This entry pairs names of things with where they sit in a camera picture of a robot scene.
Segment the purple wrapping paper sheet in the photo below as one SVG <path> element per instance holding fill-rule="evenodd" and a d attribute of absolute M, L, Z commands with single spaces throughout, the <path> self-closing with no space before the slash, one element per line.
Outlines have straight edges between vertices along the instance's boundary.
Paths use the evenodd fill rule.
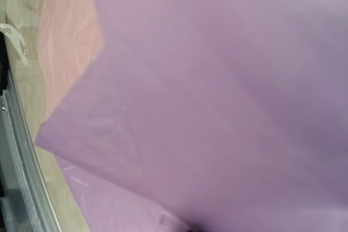
<path fill-rule="evenodd" d="M 94 0 L 36 143 L 114 231 L 347 231 L 347 0 Z"/>

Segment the pink wrapping paper sheet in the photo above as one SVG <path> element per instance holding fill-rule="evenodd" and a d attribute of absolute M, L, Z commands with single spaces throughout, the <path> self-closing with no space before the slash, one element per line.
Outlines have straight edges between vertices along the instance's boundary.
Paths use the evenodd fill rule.
<path fill-rule="evenodd" d="M 94 0 L 43 0 L 38 58 L 46 116 L 59 105 L 104 44 Z"/>

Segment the cream printed ribbon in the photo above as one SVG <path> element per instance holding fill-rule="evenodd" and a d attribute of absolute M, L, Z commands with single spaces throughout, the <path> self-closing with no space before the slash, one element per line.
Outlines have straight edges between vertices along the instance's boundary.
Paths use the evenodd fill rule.
<path fill-rule="evenodd" d="M 23 36 L 20 32 L 7 23 L 0 24 L 1 33 L 4 34 L 12 43 L 13 47 L 19 54 L 21 61 L 25 66 L 28 66 L 28 58 L 27 58 L 27 46 Z"/>

